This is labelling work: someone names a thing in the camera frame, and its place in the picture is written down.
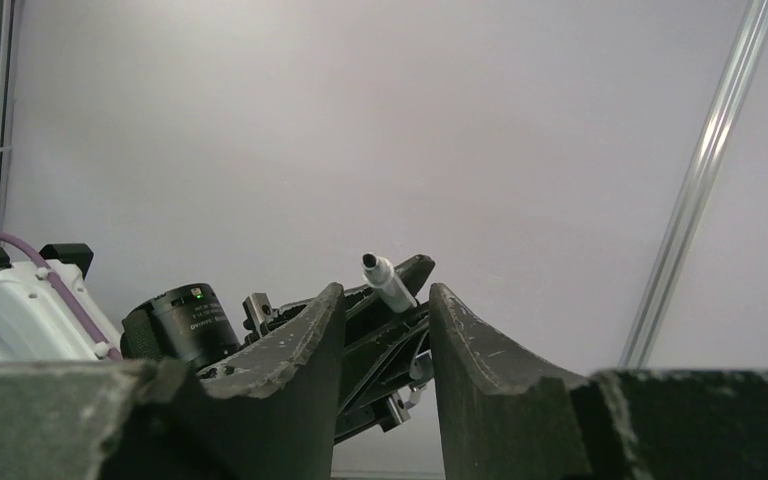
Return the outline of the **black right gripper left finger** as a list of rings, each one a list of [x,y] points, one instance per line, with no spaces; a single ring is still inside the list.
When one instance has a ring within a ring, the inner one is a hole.
[[[326,479],[345,318],[331,283],[208,379],[172,359],[0,363],[0,479]]]

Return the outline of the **aluminium frame rail right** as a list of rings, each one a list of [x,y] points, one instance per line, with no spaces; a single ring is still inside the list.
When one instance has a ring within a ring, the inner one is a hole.
[[[767,39],[768,0],[748,1],[618,360],[621,368],[645,367],[654,350]]]

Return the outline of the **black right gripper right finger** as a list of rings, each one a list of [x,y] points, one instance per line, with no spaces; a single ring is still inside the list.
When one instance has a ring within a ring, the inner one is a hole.
[[[579,375],[429,291],[449,479],[768,479],[768,370]]]

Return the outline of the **white marker pen black tip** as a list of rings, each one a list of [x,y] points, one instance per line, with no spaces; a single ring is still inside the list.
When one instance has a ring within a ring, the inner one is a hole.
[[[418,301],[398,276],[390,260],[368,252],[362,255],[361,262],[367,285],[378,293],[393,312],[403,313],[418,306]]]

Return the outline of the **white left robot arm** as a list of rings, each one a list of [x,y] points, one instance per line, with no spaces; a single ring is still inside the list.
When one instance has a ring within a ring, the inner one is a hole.
[[[273,306],[263,293],[242,304],[245,335],[231,326],[215,290],[192,283],[135,307],[115,324],[91,297],[93,261],[83,243],[49,244],[13,260],[0,246],[0,361],[180,359],[204,378],[219,363],[288,324],[307,300]],[[343,377],[334,440],[410,417],[433,378],[428,309],[417,298],[435,268],[418,254],[399,264],[367,253],[364,281],[344,294]]]

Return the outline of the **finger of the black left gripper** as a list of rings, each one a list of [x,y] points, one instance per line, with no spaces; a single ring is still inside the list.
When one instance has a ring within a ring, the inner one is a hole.
[[[404,282],[411,294],[414,295],[418,301],[418,306],[406,312],[417,311],[418,309],[425,308],[427,301],[423,301],[419,294],[426,285],[431,273],[436,267],[436,262],[428,255],[417,254],[410,258],[394,263],[396,273]],[[369,287],[365,281],[363,275],[363,267],[361,262],[361,275],[362,283],[345,292],[345,299],[347,301],[347,308],[349,312],[360,312],[366,309],[372,310],[380,308],[384,312],[393,312],[379,297],[378,293]]]

